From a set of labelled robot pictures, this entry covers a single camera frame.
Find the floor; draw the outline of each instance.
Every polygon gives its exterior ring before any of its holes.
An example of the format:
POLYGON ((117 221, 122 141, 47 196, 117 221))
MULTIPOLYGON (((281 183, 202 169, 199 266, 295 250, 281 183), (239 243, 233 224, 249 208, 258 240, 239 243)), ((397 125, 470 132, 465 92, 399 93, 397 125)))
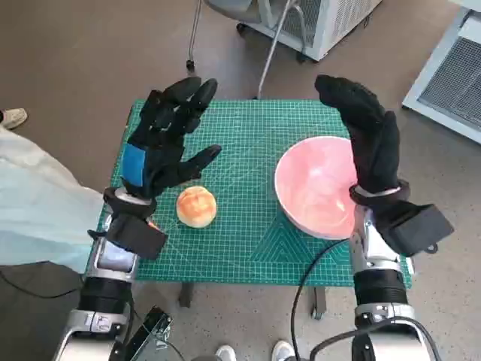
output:
MULTIPOLYGON (((29 121, 18 133, 52 153, 97 190, 110 170, 129 107, 152 88, 186 74, 185 59, 195 1, 105 0, 76 2, 0 0, 0 102, 25 107, 29 121)), ((445 359, 481 359, 481 290, 476 266, 481 254, 481 148, 448 129, 400 110, 410 85, 454 17, 457 7, 439 0, 384 0, 366 29, 358 29, 318 65, 298 65, 280 47, 265 84, 265 96, 314 99, 318 73, 362 82, 398 114, 401 176, 411 182, 412 200, 435 202, 456 228, 438 255, 416 258, 410 301, 431 330, 445 359)), ((219 99, 255 94, 268 40, 240 38, 231 20, 204 9, 195 51, 198 73, 216 77, 219 99)), ((31 290, 55 293, 78 285, 75 273, 54 265, 3 268, 31 290)), ((289 337, 293 287, 203 284, 191 309, 175 302, 179 284, 138 287, 139 311, 159 304, 174 315, 171 341, 187 359, 234 346, 239 359, 268 359, 274 343, 289 337)), ((0 283, 2 359, 51 358, 77 295, 32 299, 0 283)), ((352 290, 330 289, 321 322, 298 315, 301 353, 352 327, 352 290)), ((325 359, 349 359, 348 342, 329 348, 325 359)))

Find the blue patch on glove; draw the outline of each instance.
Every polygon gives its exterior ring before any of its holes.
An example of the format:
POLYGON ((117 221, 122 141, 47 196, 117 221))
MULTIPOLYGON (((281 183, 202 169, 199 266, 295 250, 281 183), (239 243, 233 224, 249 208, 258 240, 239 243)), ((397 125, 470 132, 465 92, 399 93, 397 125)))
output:
POLYGON ((144 185, 145 150, 127 143, 122 159, 122 176, 132 186, 144 185))

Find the round bread roll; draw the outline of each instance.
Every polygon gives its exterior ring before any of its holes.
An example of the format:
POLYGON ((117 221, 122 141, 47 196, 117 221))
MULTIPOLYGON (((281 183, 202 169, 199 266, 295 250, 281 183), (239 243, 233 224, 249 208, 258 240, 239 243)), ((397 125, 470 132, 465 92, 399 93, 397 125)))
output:
POLYGON ((192 228, 207 227, 217 214, 216 199, 203 187, 189 187, 177 198, 180 222, 192 228))

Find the green cutting mat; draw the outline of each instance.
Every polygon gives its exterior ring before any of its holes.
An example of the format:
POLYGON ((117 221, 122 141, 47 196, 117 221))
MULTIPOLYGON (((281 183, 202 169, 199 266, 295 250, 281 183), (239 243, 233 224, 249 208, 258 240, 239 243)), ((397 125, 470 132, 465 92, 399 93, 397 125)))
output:
MULTIPOLYGON (((113 170, 115 187, 122 185, 123 148, 143 104, 132 107, 113 170)), ((206 229, 190 229, 175 214, 177 196, 186 186, 164 192, 153 218, 168 242, 156 261, 141 262, 138 279, 298 284, 314 256, 332 241, 310 237, 286 219, 274 192, 274 169, 289 147, 316 135, 348 136, 339 113, 319 101, 212 102, 201 126, 186 137, 185 158, 211 144, 222 145, 202 180, 190 184, 215 195, 217 217, 206 229)), ((347 243, 325 255, 308 284, 352 285, 347 243)))

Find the pink bowl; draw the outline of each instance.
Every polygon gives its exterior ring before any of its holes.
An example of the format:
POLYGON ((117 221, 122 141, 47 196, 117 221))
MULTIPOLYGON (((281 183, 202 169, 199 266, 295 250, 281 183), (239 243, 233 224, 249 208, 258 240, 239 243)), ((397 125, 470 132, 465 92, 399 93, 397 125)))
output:
POLYGON ((315 137, 290 147, 277 163, 274 186, 287 217, 317 238, 344 239, 354 227, 349 187, 357 182, 351 142, 315 137))

